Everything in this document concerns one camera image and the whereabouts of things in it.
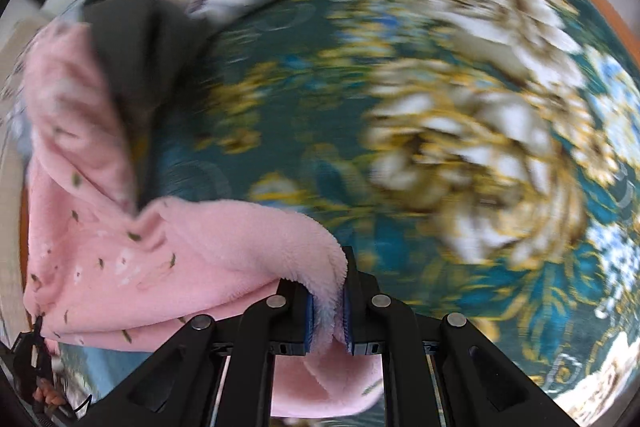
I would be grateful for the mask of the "pink fleece floral garment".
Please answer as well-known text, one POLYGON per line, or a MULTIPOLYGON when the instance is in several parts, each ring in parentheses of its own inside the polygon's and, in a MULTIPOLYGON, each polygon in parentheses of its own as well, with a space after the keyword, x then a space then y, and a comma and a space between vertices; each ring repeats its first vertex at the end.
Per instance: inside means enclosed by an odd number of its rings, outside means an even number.
POLYGON ((136 206, 122 123, 85 24, 52 23, 24 60, 32 124, 28 165, 28 273, 24 303, 60 343, 154 351, 201 313, 243 313, 280 280, 314 298, 314 335, 303 357, 280 358, 272 413, 354 415, 382 393, 381 363, 353 357, 342 331, 347 260, 311 217, 252 202, 136 206))

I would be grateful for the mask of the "teal floral plush blanket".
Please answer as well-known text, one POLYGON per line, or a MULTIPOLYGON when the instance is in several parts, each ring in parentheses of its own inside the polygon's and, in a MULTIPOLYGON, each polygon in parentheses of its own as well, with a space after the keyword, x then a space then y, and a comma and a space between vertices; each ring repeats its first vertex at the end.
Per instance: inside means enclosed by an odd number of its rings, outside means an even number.
POLYGON ((175 84, 148 198, 313 217, 578 424, 639 386, 639 66, 589 0, 278 0, 175 84))

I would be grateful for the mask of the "dark grey garment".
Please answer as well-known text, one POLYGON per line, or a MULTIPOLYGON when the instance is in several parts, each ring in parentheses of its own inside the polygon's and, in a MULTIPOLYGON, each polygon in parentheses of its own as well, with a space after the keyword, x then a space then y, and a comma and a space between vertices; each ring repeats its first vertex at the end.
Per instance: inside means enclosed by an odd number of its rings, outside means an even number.
POLYGON ((207 18, 189 13, 192 1, 85 0, 81 8, 125 128, 139 207, 148 198, 155 114, 213 32, 207 18))

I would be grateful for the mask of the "orange wooden bed frame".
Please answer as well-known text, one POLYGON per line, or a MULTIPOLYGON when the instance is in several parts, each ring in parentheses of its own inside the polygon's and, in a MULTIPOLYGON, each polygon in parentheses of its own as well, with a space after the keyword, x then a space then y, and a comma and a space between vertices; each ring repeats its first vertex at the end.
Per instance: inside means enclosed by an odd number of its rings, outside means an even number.
POLYGON ((614 6, 608 0, 589 0, 603 16, 616 36, 623 43, 623 47, 634 60, 634 64, 639 66, 639 38, 631 31, 624 22, 623 17, 618 14, 614 6))

